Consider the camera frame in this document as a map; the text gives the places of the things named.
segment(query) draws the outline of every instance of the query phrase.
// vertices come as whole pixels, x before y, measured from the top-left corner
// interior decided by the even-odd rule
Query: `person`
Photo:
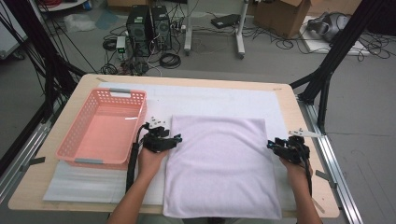
[[[161,162],[167,154],[168,150],[160,153],[154,153],[146,148],[142,148],[138,156],[138,176],[131,188],[126,192],[120,203],[108,218],[107,224],[138,223],[137,220],[143,198],[152,178],[157,174],[160,169]],[[322,223],[309,194],[304,168],[282,158],[279,159],[285,165],[288,172],[288,180],[292,188],[297,207],[297,223]]]

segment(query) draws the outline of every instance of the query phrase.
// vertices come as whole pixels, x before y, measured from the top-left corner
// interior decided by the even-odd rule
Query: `gray floor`
[[[102,13],[102,9],[87,12],[94,21]],[[210,26],[206,21],[206,18],[201,18],[198,22]],[[125,19],[119,18],[111,27],[124,23]],[[70,34],[95,69],[104,63],[102,38],[112,28]],[[64,36],[61,37],[70,61],[83,70],[91,71],[72,45]],[[181,66],[175,70],[160,68],[163,77],[291,83],[313,72],[325,57],[323,54],[302,54],[296,46],[280,49],[268,35],[259,35],[254,40],[245,38],[247,54],[244,60],[240,60],[235,54],[232,36],[200,33],[193,38],[190,57],[181,51]],[[396,45],[391,43],[389,49],[396,52]],[[396,179],[392,173],[396,158],[393,117],[396,111],[393,98],[396,95],[395,59],[382,60],[370,56],[359,62],[357,57],[347,56],[335,71],[330,88],[326,130],[365,223],[396,223]],[[3,156],[41,105],[43,96],[28,60],[0,61],[0,71],[0,156]],[[157,70],[148,71],[148,76],[159,75]],[[7,200],[0,205],[2,223],[106,222],[107,214],[104,213],[11,211],[7,208]],[[295,220],[286,219],[282,223],[295,223]],[[326,219],[324,223],[347,222],[341,215],[336,219]]]

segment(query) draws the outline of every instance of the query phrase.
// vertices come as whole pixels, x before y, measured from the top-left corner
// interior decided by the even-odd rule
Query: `wooden table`
[[[189,78],[166,78],[166,77],[121,77],[105,75],[86,75],[78,83],[69,102],[62,114],[54,124],[43,146],[36,157],[46,157],[44,163],[32,165],[26,172],[21,183],[9,200],[10,209],[18,210],[46,210],[46,211],[93,211],[112,212],[114,203],[67,203],[67,202],[44,202],[42,200],[48,185],[55,172],[58,160],[55,158],[55,150],[61,144],[72,121],[92,88],[101,82],[119,82],[151,85],[173,85],[208,88],[225,88],[255,91],[273,91],[280,105],[287,130],[307,130],[302,112],[297,104],[291,87],[287,84],[257,83],[240,81],[204,80]],[[323,172],[318,153],[310,138],[305,138],[305,143],[311,148],[311,164],[314,170]],[[338,217],[339,209],[332,194],[327,180],[313,176],[313,199],[321,217]],[[162,212],[159,205],[143,205],[142,213]],[[295,211],[282,211],[283,217],[295,217]]]

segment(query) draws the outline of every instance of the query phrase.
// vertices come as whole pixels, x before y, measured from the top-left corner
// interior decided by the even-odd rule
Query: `desktop computer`
[[[156,37],[157,50],[172,48],[171,29],[169,16],[165,6],[151,8],[154,37]]]
[[[152,32],[149,6],[134,5],[126,22],[134,56],[148,57],[150,42],[154,38]]]

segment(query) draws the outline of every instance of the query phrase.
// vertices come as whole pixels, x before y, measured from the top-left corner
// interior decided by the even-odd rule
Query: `white towel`
[[[163,214],[280,219],[263,119],[173,116]]]

